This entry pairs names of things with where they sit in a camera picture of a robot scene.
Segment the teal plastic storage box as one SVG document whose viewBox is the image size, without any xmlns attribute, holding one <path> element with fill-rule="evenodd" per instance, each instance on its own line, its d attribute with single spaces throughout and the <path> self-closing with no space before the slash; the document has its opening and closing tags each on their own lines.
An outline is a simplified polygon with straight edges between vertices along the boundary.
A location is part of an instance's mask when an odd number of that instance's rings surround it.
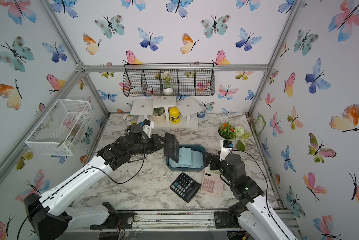
<svg viewBox="0 0 359 240">
<path fill-rule="evenodd" d="M 200 172 L 206 167 L 206 149 L 201 145 L 179 145 L 178 163 L 167 157 L 166 166 L 173 172 Z"/>
</svg>

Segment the light blue calculator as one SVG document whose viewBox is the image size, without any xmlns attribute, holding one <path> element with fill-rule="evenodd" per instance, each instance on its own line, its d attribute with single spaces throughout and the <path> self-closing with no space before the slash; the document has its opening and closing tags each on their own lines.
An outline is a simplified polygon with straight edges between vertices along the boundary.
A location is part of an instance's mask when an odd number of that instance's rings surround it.
<svg viewBox="0 0 359 240">
<path fill-rule="evenodd" d="M 179 161 L 178 163 L 169 159 L 168 166 L 170 168 L 189 168 L 199 169 L 204 167 L 203 153 L 194 151 L 191 148 L 180 148 L 179 149 Z"/>
</svg>

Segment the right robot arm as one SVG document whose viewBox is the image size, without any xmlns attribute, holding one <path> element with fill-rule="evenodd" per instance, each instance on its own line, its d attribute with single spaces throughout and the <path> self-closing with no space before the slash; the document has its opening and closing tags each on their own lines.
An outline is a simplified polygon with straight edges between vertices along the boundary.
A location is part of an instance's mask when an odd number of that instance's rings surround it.
<svg viewBox="0 0 359 240">
<path fill-rule="evenodd" d="M 208 159 L 212 171 L 219 171 L 238 202 L 228 208 L 229 216 L 255 240 L 296 240 L 267 200 L 267 194 L 251 179 L 238 154 L 228 154 L 224 160 L 212 155 Z"/>
</svg>

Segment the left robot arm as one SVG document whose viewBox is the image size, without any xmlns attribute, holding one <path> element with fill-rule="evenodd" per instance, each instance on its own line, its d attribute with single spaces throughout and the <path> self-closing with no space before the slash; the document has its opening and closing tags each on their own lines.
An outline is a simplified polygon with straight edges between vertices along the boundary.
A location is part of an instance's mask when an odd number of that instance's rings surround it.
<svg viewBox="0 0 359 240">
<path fill-rule="evenodd" d="M 116 210 L 110 204 L 75 209 L 69 205 L 103 177 L 130 161 L 131 156 L 147 156 L 161 149 L 165 155 L 177 155 L 178 142 L 172 134 L 148 135 L 139 124 L 128 126 L 125 135 L 97 152 L 86 165 L 51 190 L 41 195 L 30 194 L 24 200 L 25 220 L 40 240 L 56 240 L 66 230 L 88 226 L 114 226 L 111 217 Z"/>
</svg>

